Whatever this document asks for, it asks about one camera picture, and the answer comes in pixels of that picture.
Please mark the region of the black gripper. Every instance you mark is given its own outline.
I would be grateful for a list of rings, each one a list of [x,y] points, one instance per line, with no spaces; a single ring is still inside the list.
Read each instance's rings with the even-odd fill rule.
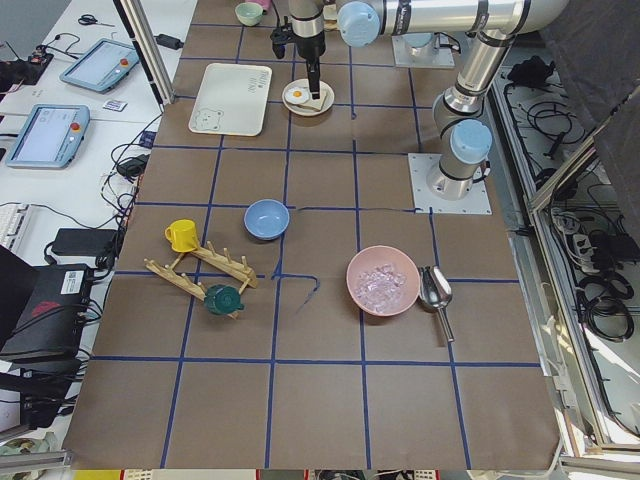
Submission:
[[[312,37],[293,34],[298,54],[306,61],[308,88],[312,99],[320,98],[320,58],[326,51],[325,33]]]

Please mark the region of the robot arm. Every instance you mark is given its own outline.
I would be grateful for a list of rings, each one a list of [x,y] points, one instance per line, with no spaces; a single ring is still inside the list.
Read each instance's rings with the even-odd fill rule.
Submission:
[[[343,1],[291,0],[288,2],[293,40],[299,55],[306,62],[311,97],[320,98],[320,59],[326,51],[324,7],[338,9]]]
[[[491,133],[477,119],[488,88],[515,38],[554,21],[565,1],[339,1],[338,26],[346,44],[364,47],[383,35],[437,32],[475,35],[456,82],[438,96],[433,116],[443,153],[426,183],[448,201],[464,198],[487,159]]]

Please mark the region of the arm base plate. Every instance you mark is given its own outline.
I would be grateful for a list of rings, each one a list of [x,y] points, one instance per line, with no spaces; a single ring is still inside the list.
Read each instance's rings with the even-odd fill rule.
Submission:
[[[392,38],[395,65],[405,68],[453,69],[458,45],[444,33],[411,33]]]
[[[492,209],[480,170],[467,180],[453,180],[440,169],[440,154],[408,155],[414,209],[418,213],[491,215]]]

